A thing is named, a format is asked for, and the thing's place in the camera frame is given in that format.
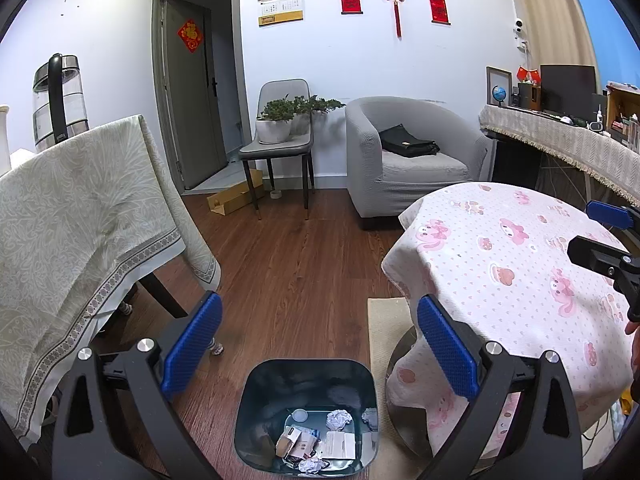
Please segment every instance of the blue globe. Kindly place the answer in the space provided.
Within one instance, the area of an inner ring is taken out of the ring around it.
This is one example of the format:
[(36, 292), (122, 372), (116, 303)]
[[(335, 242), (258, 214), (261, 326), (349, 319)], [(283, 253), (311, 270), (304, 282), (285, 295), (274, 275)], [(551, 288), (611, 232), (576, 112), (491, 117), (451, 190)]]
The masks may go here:
[(494, 86), (494, 89), (491, 90), (494, 99), (499, 103), (503, 102), (507, 98), (507, 91), (501, 86)]

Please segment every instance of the gray door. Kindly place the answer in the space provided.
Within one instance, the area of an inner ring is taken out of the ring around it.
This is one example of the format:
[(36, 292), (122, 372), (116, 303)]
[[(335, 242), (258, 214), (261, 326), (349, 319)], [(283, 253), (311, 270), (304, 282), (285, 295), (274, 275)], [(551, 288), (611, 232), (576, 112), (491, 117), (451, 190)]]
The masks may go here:
[[(210, 49), (210, 10), (181, 0), (164, 0), (164, 76), (178, 171), (193, 189), (227, 164)], [(193, 20), (201, 42), (190, 50), (178, 32)]]

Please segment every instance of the gray armchair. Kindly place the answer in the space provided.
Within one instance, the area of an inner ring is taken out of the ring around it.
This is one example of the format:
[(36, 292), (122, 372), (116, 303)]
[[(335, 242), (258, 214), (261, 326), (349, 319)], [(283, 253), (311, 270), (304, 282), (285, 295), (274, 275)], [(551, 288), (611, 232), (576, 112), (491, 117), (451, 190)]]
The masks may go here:
[[(438, 105), (401, 97), (365, 97), (346, 107), (347, 187), (362, 218), (399, 215), (441, 187), (478, 180), (490, 148), (480, 129)], [(402, 124), (435, 140), (440, 153), (405, 158), (382, 149), (379, 132)]]

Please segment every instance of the dark green trash bin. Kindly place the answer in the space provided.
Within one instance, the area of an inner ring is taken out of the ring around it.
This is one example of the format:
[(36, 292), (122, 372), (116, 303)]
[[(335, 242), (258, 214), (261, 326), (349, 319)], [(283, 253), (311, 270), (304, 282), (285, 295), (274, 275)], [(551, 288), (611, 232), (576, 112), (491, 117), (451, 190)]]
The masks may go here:
[[(296, 409), (308, 411), (306, 422), (295, 422)], [(234, 443), (242, 461), (261, 471), (285, 476), (342, 478), (369, 465), (378, 452), (378, 432), (363, 422), (367, 408), (377, 408), (371, 372), (356, 361), (344, 359), (276, 359), (255, 367), (246, 380)], [(356, 460), (327, 460), (330, 466), (315, 475), (303, 474), (275, 454), (275, 444), (285, 426), (295, 424), (330, 431), (326, 416), (346, 410), (353, 417), (344, 431), (355, 434)]]

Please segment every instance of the computer monitor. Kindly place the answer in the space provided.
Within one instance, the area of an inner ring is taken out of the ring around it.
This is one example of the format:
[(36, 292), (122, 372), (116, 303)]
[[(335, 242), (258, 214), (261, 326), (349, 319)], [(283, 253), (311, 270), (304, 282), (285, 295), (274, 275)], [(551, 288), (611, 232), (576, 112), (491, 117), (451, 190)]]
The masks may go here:
[(542, 110), (594, 121), (596, 70), (585, 65), (541, 65)]

